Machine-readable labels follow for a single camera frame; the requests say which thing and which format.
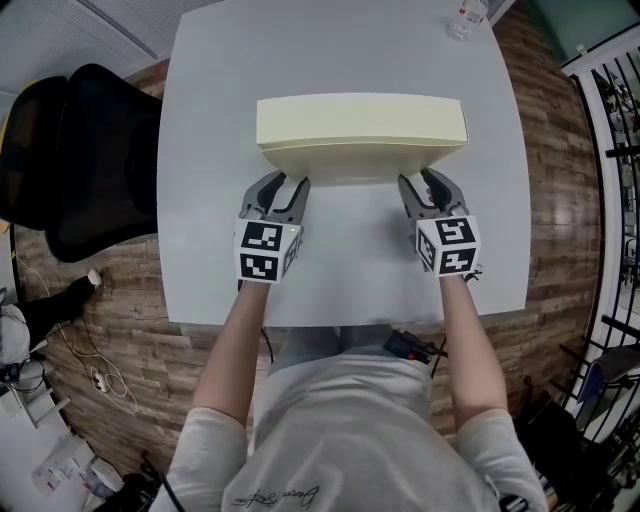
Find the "wooden floor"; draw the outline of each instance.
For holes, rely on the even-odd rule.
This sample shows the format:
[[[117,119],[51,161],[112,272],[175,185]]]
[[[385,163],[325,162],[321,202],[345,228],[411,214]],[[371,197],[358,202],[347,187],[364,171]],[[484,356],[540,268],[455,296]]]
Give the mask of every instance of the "wooden floor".
[[[587,121],[574,85],[561,74],[518,4],[498,23],[496,35],[526,142],[532,240],[526,309],[484,317],[483,323],[504,368],[509,403],[515,409],[524,376],[531,376],[537,389],[551,378],[566,382],[569,377],[572,361],[558,345],[578,349],[590,317],[598,273],[599,195]],[[134,81],[161,96],[165,73],[166,64],[161,64]],[[56,262],[43,236],[33,231],[18,228],[16,246],[18,255],[42,274],[52,292],[91,267],[103,273],[104,287],[86,308],[85,322],[65,332],[79,350],[91,351],[90,339],[120,367],[137,397],[139,412],[129,415],[94,391],[59,335],[50,338],[46,351],[57,367],[51,382],[59,396],[71,397],[67,418],[99,456],[126,473],[137,469],[139,453],[147,449],[166,467],[218,328],[167,320],[155,239],[113,247],[77,264]],[[19,270],[27,298],[43,296],[35,272],[22,265]],[[440,339],[440,328],[410,327],[435,340]],[[281,343],[281,332],[272,335]],[[100,361],[87,363],[102,367]],[[263,351],[258,386],[267,367]],[[447,378],[445,362],[435,379],[433,421],[450,435]]]

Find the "water bottle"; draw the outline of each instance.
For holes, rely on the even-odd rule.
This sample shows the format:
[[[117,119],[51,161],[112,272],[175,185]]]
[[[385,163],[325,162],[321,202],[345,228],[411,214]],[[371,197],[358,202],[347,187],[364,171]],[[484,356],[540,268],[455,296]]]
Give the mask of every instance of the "water bottle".
[[[449,23],[447,33],[456,41],[465,41],[471,30],[487,15],[487,0],[464,0],[457,16]]]

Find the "fiducial marker cube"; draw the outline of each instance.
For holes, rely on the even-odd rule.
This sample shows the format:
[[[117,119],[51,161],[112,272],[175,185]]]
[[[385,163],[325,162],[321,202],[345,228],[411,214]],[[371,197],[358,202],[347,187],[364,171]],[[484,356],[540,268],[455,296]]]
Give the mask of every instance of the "fiducial marker cube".
[[[416,222],[416,251],[436,277],[473,272],[480,254],[480,233],[473,215]]]
[[[233,237],[238,279],[279,283],[298,255],[302,226],[236,219]]]

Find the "person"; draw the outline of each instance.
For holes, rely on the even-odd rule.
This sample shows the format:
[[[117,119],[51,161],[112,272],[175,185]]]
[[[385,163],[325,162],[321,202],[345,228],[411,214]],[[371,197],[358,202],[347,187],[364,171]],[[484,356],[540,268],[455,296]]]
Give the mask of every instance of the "person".
[[[96,269],[76,279],[56,295],[0,307],[0,364],[21,364],[60,322],[70,322],[82,314],[85,302],[102,284]],[[0,292],[4,303],[6,289]]]
[[[548,510],[461,276],[440,278],[455,448],[429,424],[427,366],[389,326],[291,329],[245,428],[270,285],[245,282],[195,389],[152,512]]]

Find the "black office chair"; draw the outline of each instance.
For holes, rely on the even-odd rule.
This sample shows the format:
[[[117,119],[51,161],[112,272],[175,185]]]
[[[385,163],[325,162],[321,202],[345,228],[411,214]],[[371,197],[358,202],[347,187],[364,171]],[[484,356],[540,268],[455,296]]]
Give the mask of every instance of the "black office chair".
[[[65,262],[156,233],[161,107],[97,64],[27,87],[0,138],[0,218]]]

